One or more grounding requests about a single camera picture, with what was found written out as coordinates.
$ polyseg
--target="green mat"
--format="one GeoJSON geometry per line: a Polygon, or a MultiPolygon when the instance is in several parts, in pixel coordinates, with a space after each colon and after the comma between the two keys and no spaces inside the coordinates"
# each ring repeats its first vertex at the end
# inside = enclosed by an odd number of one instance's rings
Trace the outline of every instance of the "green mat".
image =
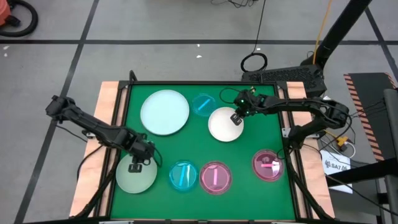
{"type": "MultiPolygon", "coordinates": [[[[229,86],[247,89],[251,86],[229,86]]],[[[111,218],[193,219],[193,220],[294,220],[294,210],[286,171],[276,182],[259,179],[251,167],[253,155],[261,149],[282,149],[282,136],[276,114],[245,118],[242,135],[233,142],[219,142],[208,130],[208,118],[196,115],[192,108],[185,126],[170,136],[156,136],[145,130],[140,121],[141,105],[152,93],[175,90],[192,105],[200,93],[214,97],[218,107],[223,103],[219,85],[134,85],[126,125],[146,132],[163,156],[153,186],[141,194],[129,194],[116,184],[111,218]],[[188,192],[176,191],[169,182],[169,170],[178,160],[192,161],[198,171],[210,161],[224,162],[232,172],[231,188],[223,195],[206,193],[197,185],[188,192]]],[[[256,86],[257,93],[274,95],[274,87],[256,86]]],[[[226,90],[223,99],[233,101],[237,93],[226,90]]]]}

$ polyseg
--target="concrete floor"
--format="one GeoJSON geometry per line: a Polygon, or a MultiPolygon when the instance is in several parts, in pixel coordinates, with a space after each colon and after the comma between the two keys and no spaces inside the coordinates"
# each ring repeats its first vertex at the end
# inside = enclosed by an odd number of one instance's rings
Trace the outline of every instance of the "concrete floor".
{"type": "MultiPolygon", "coordinates": [[[[231,4],[214,6],[210,0],[27,1],[39,13],[37,30],[18,42],[0,37],[1,223],[68,217],[76,186],[76,168],[85,144],[57,129],[48,152],[45,146],[42,150],[50,125],[44,109],[52,95],[60,94],[65,81],[67,85],[72,81],[67,95],[76,99],[83,110],[93,113],[101,82],[126,80],[130,69],[139,80],[240,80],[240,61],[251,52],[252,44],[199,46],[194,40],[200,43],[202,39],[255,39],[262,6],[262,0],[240,9],[231,4]],[[90,11],[94,15],[92,22],[90,11]],[[84,44],[86,39],[154,41],[84,44]],[[156,40],[185,42],[173,44],[156,40]],[[41,158],[45,158],[41,172],[32,173],[35,166],[40,168],[40,163],[36,163],[40,153],[41,158]]],[[[347,2],[333,2],[323,36],[347,2]]],[[[268,0],[259,39],[315,40],[326,6],[327,1],[268,0]]],[[[398,2],[373,1],[369,8],[386,42],[379,43],[368,17],[363,14],[345,40],[370,41],[339,46],[324,71],[327,95],[348,105],[351,111],[354,106],[343,74],[398,75],[392,72],[394,62],[389,64],[382,49],[383,44],[387,44],[391,55],[398,57],[398,46],[394,45],[397,42],[391,41],[398,40],[398,2]]],[[[29,19],[29,14],[21,8],[15,9],[15,15],[29,19]]],[[[296,66],[313,50],[313,45],[306,45],[304,41],[277,43],[258,45],[260,52],[268,56],[268,69],[296,66]]],[[[254,69],[260,62],[250,59],[248,64],[254,69]]],[[[72,124],[65,123],[65,126],[80,132],[72,124]]],[[[374,162],[359,120],[354,121],[353,127],[357,133],[354,159],[374,162]]],[[[338,207],[335,210],[336,216],[343,220],[369,222],[365,214],[342,211],[338,207]]]]}

